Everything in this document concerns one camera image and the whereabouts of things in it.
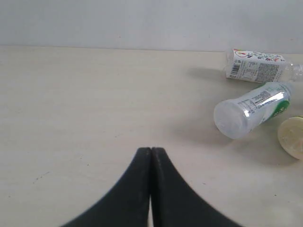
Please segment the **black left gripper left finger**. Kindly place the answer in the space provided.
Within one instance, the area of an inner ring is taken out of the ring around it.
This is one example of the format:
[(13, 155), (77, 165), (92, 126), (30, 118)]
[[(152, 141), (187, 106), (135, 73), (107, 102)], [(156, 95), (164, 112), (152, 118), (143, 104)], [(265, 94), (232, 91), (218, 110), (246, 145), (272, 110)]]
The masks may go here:
[(150, 190), (150, 148), (139, 148), (117, 183), (65, 227), (146, 227)]

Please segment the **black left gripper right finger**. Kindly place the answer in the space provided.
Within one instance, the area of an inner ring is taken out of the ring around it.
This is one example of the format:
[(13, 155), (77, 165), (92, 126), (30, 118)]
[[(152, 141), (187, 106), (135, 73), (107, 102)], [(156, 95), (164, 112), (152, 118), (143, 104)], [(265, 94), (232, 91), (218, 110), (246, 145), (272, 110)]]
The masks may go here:
[(239, 227), (203, 200), (163, 148), (151, 149), (151, 207), (155, 227)]

